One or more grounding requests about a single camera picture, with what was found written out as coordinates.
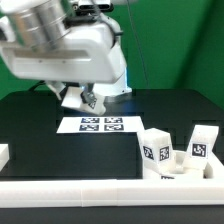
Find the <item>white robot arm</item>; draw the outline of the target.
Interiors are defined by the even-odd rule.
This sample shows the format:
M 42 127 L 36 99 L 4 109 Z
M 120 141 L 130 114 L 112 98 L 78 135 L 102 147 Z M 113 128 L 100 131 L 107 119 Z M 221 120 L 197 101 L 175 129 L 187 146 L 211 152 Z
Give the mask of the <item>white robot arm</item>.
M 122 30 L 106 15 L 123 0 L 0 0 L 0 56 L 21 79 L 79 83 L 83 98 L 125 82 Z

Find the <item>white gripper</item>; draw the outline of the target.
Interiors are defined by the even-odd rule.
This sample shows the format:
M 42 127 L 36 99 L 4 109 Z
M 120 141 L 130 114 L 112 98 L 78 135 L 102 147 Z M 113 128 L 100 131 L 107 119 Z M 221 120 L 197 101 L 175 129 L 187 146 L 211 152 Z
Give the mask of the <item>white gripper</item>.
M 93 103 L 93 83 L 115 83 L 125 72 L 121 47 L 112 45 L 112 33 L 105 24 L 73 27 L 59 40 L 58 49 L 45 53 L 20 46 L 9 24 L 0 22 L 0 28 L 7 37 L 0 41 L 0 56 L 11 73 L 21 79 L 45 80 L 59 100 L 65 89 L 62 82 L 77 82 L 84 83 L 82 101 Z

